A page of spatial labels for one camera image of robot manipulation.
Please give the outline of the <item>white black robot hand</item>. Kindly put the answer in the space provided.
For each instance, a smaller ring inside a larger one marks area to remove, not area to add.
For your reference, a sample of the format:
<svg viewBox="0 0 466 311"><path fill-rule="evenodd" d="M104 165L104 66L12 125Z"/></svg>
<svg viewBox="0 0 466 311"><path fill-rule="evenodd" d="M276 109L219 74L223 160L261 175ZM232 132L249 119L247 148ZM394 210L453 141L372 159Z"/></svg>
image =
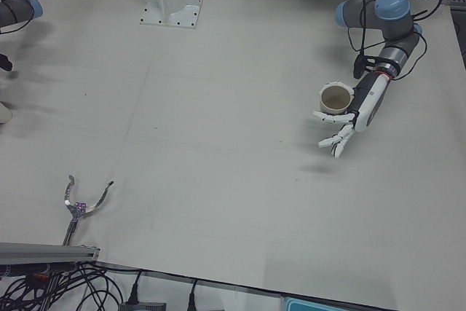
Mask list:
<svg viewBox="0 0 466 311"><path fill-rule="evenodd" d="M318 147L331 147L332 156L339 158L351 137L363 132L371 124L382 104L390 80L390 76L381 71L368 73L352 88L349 94L352 100L342 114L314 111L313 115L320 121L341 125L338 133L321 140Z"/></svg>

